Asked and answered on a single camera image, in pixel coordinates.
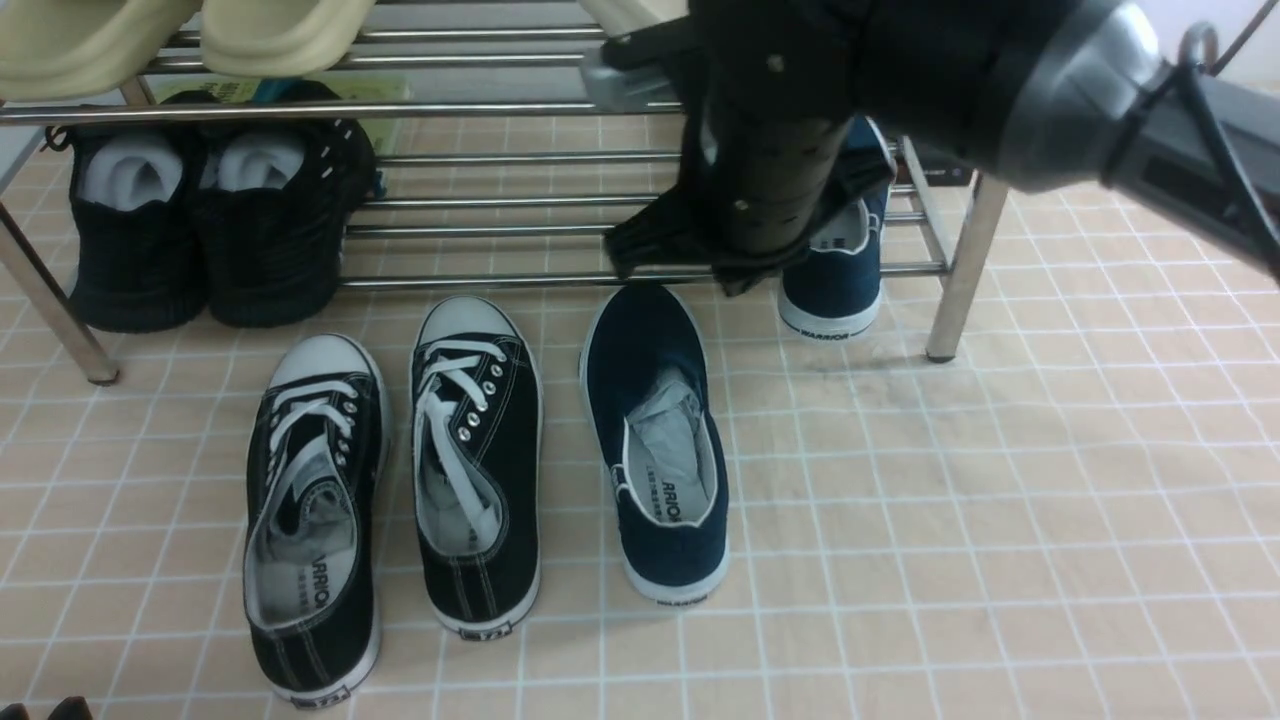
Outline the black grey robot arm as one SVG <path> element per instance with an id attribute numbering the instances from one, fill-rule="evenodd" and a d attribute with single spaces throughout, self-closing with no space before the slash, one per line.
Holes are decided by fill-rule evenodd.
<path id="1" fill-rule="evenodd" d="M 678 176 L 604 233 L 614 273 L 709 269 L 728 296 L 795 264 L 884 161 L 845 147 L 886 123 L 1023 193 L 1096 182 L 1277 274 L 1277 100 L 1178 61 L 1129 1 L 691 1 L 594 56 L 595 101 L 668 81 Z"/>

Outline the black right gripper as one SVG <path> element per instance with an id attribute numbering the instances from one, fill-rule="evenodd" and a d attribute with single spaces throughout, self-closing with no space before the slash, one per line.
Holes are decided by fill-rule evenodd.
<path id="1" fill-rule="evenodd" d="M 803 1 L 689 1 L 687 15 L 605 42 L 581 76 L 599 108 L 637 110 L 663 88 L 684 136 L 675 186 L 603 236 L 616 275 L 708 269 L 730 297 L 801 260 L 833 206 L 855 115 L 849 46 Z"/>

